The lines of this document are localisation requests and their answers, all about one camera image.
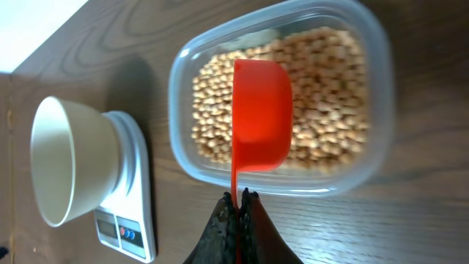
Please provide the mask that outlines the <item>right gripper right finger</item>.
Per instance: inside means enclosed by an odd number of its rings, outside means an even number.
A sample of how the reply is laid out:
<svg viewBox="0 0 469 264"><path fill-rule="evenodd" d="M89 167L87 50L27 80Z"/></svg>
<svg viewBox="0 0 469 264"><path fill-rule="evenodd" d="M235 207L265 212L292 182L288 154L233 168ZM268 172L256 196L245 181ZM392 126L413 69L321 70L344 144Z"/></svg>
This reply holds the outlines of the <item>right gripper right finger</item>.
<svg viewBox="0 0 469 264"><path fill-rule="evenodd" d="M248 188L240 209L240 258L245 264L303 264L280 236L258 193Z"/></svg>

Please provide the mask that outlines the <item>red plastic measuring scoop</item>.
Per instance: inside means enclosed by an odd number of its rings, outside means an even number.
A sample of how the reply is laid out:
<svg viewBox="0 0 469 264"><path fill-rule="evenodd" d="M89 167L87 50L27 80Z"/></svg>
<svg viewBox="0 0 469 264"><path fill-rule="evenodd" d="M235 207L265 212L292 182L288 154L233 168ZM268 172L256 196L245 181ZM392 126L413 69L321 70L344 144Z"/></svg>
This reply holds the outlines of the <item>red plastic measuring scoop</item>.
<svg viewBox="0 0 469 264"><path fill-rule="evenodd" d="M292 91L284 69L266 60L236 59L232 87L231 195L240 172L279 167L290 148Z"/></svg>

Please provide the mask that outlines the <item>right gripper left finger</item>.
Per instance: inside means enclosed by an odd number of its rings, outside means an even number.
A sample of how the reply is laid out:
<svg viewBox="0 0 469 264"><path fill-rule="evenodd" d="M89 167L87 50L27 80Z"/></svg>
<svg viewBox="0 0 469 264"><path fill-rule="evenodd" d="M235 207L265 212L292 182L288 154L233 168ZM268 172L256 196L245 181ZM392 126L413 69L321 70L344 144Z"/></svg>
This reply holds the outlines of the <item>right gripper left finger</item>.
<svg viewBox="0 0 469 264"><path fill-rule="evenodd" d="M184 264L235 264L237 217L229 192L218 200L193 251Z"/></svg>

